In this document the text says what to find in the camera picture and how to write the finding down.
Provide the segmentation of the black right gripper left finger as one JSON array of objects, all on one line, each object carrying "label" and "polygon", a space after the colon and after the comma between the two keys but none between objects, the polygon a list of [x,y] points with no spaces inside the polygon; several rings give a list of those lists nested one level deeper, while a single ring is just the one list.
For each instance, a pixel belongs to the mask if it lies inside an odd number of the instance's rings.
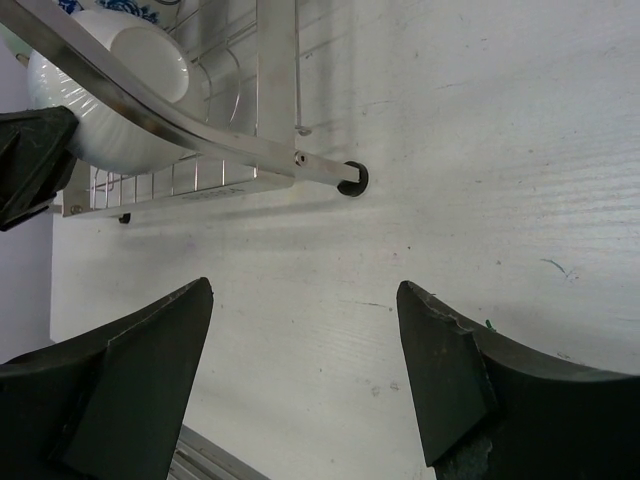
[{"label": "black right gripper left finger", "polygon": [[213,304],[201,277],[3,363],[2,478],[167,478]]}]

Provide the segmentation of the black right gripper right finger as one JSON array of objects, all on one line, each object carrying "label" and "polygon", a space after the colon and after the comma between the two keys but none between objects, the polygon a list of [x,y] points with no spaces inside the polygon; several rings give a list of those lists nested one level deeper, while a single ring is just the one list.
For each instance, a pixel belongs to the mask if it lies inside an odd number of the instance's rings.
[{"label": "black right gripper right finger", "polygon": [[639,379],[527,347],[398,287],[427,466],[440,479],[635,479]]}]

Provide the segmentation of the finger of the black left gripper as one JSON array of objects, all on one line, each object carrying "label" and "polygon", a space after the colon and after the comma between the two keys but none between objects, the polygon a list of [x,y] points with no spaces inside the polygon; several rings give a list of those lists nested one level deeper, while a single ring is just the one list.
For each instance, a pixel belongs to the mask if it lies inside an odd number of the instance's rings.
[{"label": "finger of the black left gripper", "polygon": [[79,125],[71,110],[49,107],[1,115],[1,229],[47,211],[76,164],[68,150]]}]

